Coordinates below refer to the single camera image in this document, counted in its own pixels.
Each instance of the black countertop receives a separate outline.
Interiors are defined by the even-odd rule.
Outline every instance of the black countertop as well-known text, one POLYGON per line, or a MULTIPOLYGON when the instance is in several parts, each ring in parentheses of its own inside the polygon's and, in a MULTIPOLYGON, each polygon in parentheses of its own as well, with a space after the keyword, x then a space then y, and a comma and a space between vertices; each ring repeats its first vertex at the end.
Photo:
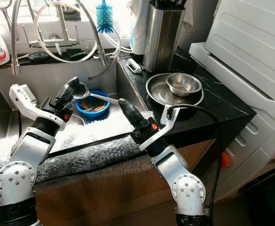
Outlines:
MULTIPOLYGON (((163 106, 152 100, 146 91, 147 80, 157 73, 149 73, 146 70, 143 70, 141 74, 132 73, 126 66, 129 58, 134 58, 139 65, 141 59, 130 54, 120 56, 121 63, 125 67, 131 82, 139 92, 148 110, 153 111, 156 121, 159 122, 163 106)), ((201 81, 204 98, 199 106, 211 111, 217 117, 222 128, 223 148, 226 148, 255 116, 256 113, 248 105, 180 49, 176 51, 171 72, 185 72, 201 81)), ((191 112, 187 110, 180 110, 178 120, 172 131, 166 136, 167 140, 177 148, 216 137, 216 126, 209 116, 200 111, 191 112)), ((211 151, 207 152, 195 168, 194 171, 198 175, 202 174, 207 168, 206 166, 212 164, 216 159, 215 149, 216 147, 213 145, 211 151)))

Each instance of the black cable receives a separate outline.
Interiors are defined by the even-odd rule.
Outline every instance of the black cable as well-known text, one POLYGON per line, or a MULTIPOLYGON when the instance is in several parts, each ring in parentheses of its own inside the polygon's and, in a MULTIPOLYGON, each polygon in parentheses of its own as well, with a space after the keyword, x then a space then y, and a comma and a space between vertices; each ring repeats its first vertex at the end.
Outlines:
POLYGON ((21 123, 21 113, 19 110, 17 110, 17 115, 18 115, 18 137, 20 137, 22 134, 22 123, 21 123))
POLYGON ((218 178, 219 178, 219 174, 220 174, 220 168, 221 168, 221 163, 222 163, 222 153, 223 153, 221 126, 220 126, 220 123, 219 123, 218 119, 216 118, 216 116, 212 112, 210 112, 209 110, 207 110, 203 107, 199 107, 199 106, 195 106, 195 105, 181 104, 181 105, 173 105, 173 106, 169 107, 167 109, 167 118, 168 119, 171 119, 172 114, 173 114, 173 109, 178 108, 178 107, 193 108, 193 109, 199 110, 201 112, 204 112, 214 120, 214 122, 217 126, 218 140, 219 140, 218 165, 217 165, 216 174, 215 174, 214 181, 213 181, 213 188, 212 188, 212 191, 211 191, 210 207, 209 207, 210 208, 210 215, 209 215, 210 225, 213 226, 213 205, 214 205, 214 199, 215 199, 215 193, 216 193, 218 178))

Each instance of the stainless steel sink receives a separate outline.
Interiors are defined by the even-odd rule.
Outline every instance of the stainless steel sink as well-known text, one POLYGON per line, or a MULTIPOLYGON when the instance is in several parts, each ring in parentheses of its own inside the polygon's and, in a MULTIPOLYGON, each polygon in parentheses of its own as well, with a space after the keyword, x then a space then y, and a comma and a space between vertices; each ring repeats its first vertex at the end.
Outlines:
MULTIPOLYGON (((0 137, 18 134, 17 109, 9 98, 9 89, 12 84, 27 84, 37 98, 38 104, 42 104, 46 97, 54 98, 61 87, 73 76, 79 77, 90 90, 99 89, 109 94, 111 98, 125 98, 132 102, 140 111, 146 111, 138 92, 127 77, 122 65, 116 66, 104 77, 97 80, 88 80, 88 77, 96 76, 104 68, 92 60, 78 64, 43 64, 21 67, 19 77, 11 74, 10 68, 0 69, 0 137)), ((122 114, 120 107, 110 105, 109 111, 100 118, 87 118, 74 107, 74 114, 82 117, 85 123, 93 120, 103 120, 114 114, 122 114)), ((22 117, 23 129, 30 126, 32 121, 22 117)))

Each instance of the metal plate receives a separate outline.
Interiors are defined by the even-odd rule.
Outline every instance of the metal plate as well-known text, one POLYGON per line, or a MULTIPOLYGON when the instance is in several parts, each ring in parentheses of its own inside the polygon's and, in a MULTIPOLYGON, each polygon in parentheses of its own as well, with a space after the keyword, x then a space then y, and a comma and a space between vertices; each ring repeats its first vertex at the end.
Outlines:
POLYGON ((161 105, 198 105, 202 102, 204 93, 203 90, 191 94, 187 97, 179 97, 171 93, 169 85, 166 83, 166 78, 172 73, 162 73, 152 76, 146 83, 146 90, 149 96, 161 105))

